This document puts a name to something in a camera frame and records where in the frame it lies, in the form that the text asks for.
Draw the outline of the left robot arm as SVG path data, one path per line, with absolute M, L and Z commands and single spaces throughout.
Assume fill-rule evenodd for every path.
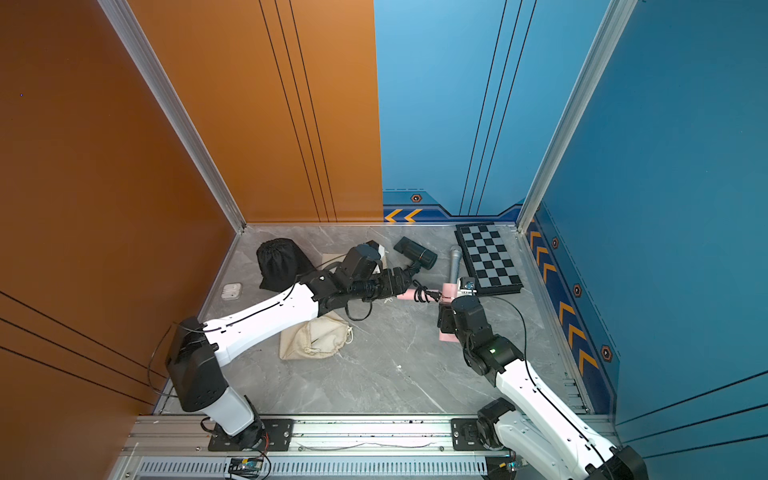
M 177 326 L 165 360 L 183 411 L 215 423 L 211 436 L 232 450 L 261 450 L 266 427 L 253 403 L 231 387 L 222 368 L 262 341 L 360 299 L 371 303 L 405 293 L 420 268 L 414 264 L 347 276 L 340 267 L 316 270 L 255 306 L 201 324 Z

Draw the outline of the pink hair dryer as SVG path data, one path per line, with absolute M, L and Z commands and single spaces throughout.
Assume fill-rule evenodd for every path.
M 436 303 L 438 305 L 439 340 L 458 343 L 459 339 L 455 335 L 455 321 L 450 319 L 449 315 L 451 304 L 458 296 L 459 285 L 456 283 L 444 283 L 440 289 L 433 289 L 414 280 L 412 286 L 398 295 L 397 299 L 424 304 Z

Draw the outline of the black drawstring pouch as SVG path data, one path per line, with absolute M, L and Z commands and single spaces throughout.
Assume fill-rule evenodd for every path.
M 288 238 L 276 238 L 262 243 L 257 251 L 262 275 L 260 288 L 281 292 L 296 283 L 303 275 L 316 270 L 301 248 Z

